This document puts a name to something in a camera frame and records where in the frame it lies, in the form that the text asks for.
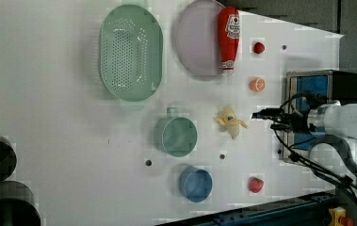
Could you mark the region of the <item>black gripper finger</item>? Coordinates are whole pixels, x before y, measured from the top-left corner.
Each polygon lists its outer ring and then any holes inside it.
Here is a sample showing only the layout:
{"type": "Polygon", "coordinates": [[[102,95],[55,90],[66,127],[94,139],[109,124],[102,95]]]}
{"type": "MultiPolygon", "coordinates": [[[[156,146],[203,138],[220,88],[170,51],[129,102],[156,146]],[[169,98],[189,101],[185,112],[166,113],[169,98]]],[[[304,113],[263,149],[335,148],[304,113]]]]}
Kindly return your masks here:
{"type": "Polygon", "coordinates": [[[280,108],[265,108],[252,114],[253,119],[271,120],[282,114],[280,108]]]}
{"type": "Polygon", "coordinates": [[[284,132],[291,132],[290,125],[281,124],[281,123],[273,123],[270,125],[270,129],[274,131],[284,131],[284,132]]]}

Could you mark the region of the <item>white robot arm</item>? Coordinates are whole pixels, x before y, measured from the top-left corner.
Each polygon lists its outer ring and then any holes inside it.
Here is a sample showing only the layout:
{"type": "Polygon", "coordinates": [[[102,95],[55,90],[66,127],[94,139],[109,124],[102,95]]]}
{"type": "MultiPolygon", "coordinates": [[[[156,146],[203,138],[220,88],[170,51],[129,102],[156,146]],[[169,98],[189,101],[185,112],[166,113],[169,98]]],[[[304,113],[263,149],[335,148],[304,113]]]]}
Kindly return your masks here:
{"type": "Polygon", "coordinates": [[[351,194],[357,193],[357,104],[334,101],[307,110],[265,108],[254,120],[271,121],[270,129],[292,135],[308,135],[310,147],[301,153],[282,141],[289,158],[313,174],[351,194]]]}

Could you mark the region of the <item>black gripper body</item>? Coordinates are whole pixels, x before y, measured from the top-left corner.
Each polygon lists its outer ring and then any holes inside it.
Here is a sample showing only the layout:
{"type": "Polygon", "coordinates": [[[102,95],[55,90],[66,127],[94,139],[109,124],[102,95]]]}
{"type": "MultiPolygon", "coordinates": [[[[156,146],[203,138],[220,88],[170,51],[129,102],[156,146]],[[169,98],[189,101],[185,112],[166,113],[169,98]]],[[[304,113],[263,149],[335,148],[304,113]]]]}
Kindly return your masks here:
{"type": "Polygon", "coordinates": [[[307,117],[301,113],[286,113],[283,110],[280,123],[290,125],[291,132],[308,131],[307,117]]]}

